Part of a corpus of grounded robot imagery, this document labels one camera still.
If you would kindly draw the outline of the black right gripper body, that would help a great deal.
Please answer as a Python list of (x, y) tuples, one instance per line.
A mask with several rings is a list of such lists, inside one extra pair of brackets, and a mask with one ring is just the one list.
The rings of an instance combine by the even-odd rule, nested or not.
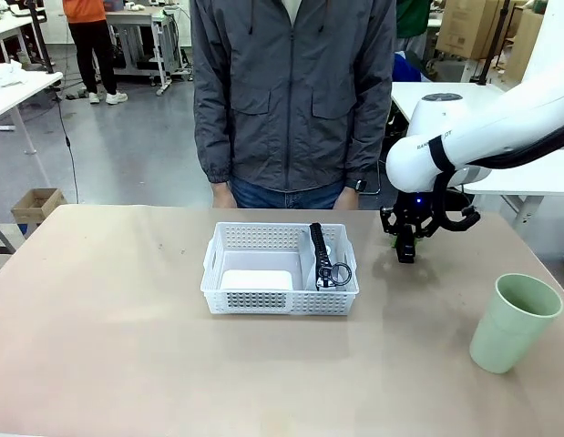
[(412, 225), (416, 229), (431, 229), (436, 225), (433, 219), (430, 192), (405, 193), (399, 191), (393, 212), (397, 228)]

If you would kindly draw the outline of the black strap with ring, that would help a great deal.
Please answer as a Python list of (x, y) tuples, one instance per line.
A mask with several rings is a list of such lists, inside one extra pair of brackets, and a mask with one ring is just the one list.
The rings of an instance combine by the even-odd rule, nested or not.
[(320, 223), (312, 223), (299, 237), (299, 257), (305, 290), (338, 290), (348, 285), (353, 272), (344, 262), (329, 255)]

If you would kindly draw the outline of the pale green plastic cup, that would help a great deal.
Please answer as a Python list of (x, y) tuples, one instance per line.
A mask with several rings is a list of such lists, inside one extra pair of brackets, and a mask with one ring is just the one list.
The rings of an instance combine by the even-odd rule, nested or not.
[(490, 373), (508, 372), (562, 311), (558, 292), (540, 279), (518, 273), (498, 277), (469, 345), (472, 361)]

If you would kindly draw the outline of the white rectangular box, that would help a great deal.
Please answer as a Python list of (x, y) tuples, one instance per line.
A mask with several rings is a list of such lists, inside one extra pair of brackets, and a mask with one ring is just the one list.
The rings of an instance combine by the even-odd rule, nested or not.
[(230, 269), (223, 273), (221, 290), (293, 290), (292, 275), (286, 270)]

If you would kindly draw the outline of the white perforated plastic basket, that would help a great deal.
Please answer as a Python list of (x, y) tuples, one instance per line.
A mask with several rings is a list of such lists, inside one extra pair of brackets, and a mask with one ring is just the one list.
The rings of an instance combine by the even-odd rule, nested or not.
[[(203, 261), (200, 285), (213, 314), (346, 315), (359, 292), (356, 260), (343, 224), (321, 224), (332, 260), (351, 267), (353, 278), (338, 290), (305, 290), (299, 237), (308, 223), (220, 222)], [(293, 290), (221, 290), (230, 269), (286, 270)]]

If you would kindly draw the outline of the person's left hand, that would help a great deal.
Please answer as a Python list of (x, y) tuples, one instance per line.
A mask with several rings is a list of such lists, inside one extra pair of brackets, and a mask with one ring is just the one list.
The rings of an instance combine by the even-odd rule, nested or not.
[(353, 189), (344, 187), (337, 200), (333, 204), (336, 210), (357, 210), (359, 209), (359, 193)]

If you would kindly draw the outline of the person's right hand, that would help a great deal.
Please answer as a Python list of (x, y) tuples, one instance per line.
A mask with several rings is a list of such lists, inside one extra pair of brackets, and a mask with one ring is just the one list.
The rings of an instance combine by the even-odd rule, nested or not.
[(210, 186), (214, 208), (237, 208), (237, 202), (227, 182), (211, 183)]

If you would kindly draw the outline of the large white side table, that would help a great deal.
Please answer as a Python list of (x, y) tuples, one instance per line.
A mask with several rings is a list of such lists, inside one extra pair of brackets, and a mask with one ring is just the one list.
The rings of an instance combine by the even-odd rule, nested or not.
[[(454, 117), (482, 107), (502, 91), (470, 83), (395, 83), (392, 99), (413, 132), (441, 126)], [(485, 196), (500, 196), (516, 213), (512, 228), (523, 234), (542, 200), (564, 197), (564, 149), (521, 167), (486, 170), (459, 186), (481, 205)]]

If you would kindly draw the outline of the blue chair back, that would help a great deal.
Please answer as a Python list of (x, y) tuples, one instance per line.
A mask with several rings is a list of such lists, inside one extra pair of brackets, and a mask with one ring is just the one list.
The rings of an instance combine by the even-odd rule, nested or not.
[(398, 51), (394, 53), (394, 65), (392, 81), (401, 82), (428, 82), (429, 79), (423, 74), (418, 58), (413, 52)]

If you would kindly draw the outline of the person in grey jacket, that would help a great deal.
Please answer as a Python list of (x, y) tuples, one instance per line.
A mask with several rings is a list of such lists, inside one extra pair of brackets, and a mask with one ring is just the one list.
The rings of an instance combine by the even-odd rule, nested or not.
[(380, 157), (395, 0), (190, 0), (195, 142), (237, 208), (333, 209)]

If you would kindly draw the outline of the large brown cardboard box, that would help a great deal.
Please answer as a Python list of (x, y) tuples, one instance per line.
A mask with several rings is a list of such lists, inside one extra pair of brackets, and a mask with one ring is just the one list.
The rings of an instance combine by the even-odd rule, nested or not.
[(506, 0), (446, 0), (436, 49), (467, 59), (489, 53)]

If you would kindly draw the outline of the person in green top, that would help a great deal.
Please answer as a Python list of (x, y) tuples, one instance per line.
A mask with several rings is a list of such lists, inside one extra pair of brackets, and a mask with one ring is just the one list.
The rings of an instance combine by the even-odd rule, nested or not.
[(428, 25), (433, 0), (396, 0), (396, 36), (407, 39), (422, 35)]

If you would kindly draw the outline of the tall brown cardboard box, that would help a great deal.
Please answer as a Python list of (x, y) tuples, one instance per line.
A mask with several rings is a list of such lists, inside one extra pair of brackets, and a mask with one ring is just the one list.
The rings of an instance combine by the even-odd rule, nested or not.
[(512, 83), (520, 82), (538, 38), (544, 15), (526, 9), (521, 16), (514, 44), (508, 58), (505, 77)]

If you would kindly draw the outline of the white background workbench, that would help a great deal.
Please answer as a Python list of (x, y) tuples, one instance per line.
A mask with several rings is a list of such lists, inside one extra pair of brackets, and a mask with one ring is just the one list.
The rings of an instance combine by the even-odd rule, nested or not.
[(129, 5), (108, 12), (118, 76), (145, 77), (162, 95), (175, 80), (191, 80), (192, 66), (179, 44), (179, 12), (174, 8)]

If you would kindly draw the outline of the person in orange top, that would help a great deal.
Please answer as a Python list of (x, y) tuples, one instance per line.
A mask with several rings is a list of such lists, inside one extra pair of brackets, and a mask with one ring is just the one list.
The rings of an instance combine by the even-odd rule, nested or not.
[(118, 105), (128, 95), (118, 91), (113, 68), (113, 46), (103, 0), (62, 0), (70, 35), (76, 46), (77, 66), (91, 104), (98, 104), (97, 80), (93, 66), (96, 56), (99, 74), (106, 90), (106, 103)]

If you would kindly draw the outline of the small open cardboard box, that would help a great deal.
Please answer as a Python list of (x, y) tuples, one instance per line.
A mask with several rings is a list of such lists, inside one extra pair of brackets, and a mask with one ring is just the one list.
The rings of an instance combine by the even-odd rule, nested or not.
[(58, 206), (67, 203), (59, 188), (33, 188), (11, 208), (17, 224), (40, 224)]

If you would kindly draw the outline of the black stand pole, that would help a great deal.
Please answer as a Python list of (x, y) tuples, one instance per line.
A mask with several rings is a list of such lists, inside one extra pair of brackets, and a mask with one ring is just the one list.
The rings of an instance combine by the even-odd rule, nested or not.
[(40, 52), (42, 64), (45, 67), (48, 74), (53, 74), (54, 70), (53, 70), (52, 63), (51, 63), (50, 57), (48, 55), (47, 49), (46, 49), (46, 44), (45, 44), (45, 41), (44, 41), (44, 37), (43, 37), (42, 31), (41, 31), (38, 15), (37, 15), (37, 11), (36, 11), (36, 0), (26, 0), (26, 4), (27, 4), (27, 7), (28, 7), (28, 10), (30, 11), (30, 15), (31, 15), (31, 18), (32, 18), (33, 29), (34, 29), (34, 32), (35, 32), (35, 35), (36, 35), (36, 42), (38, 44), (38, 49), (39, 49), (39, 52)]

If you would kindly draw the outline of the white table with cloth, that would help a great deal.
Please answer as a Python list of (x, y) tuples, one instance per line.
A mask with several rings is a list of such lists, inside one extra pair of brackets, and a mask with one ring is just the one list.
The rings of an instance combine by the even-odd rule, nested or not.
[(26, 130), (18, 106), (62, 78), (63, 74), (60, 72), (52, 74), (38, 71), (27, 72), (23, 83), (0, 88), (0, 116), (8, 114), (11, 117), (15, 130), (21, 133), (25, 139), (23, 149), (27, 155), (34, 155), (36, 150)]

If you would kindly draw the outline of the crumpled white cloth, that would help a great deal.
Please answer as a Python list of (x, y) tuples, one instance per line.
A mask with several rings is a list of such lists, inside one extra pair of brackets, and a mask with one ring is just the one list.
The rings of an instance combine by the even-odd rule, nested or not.
[(27, 81), (27, 72), (16, 61), (0, 64), (0, 88), (24, 84)]

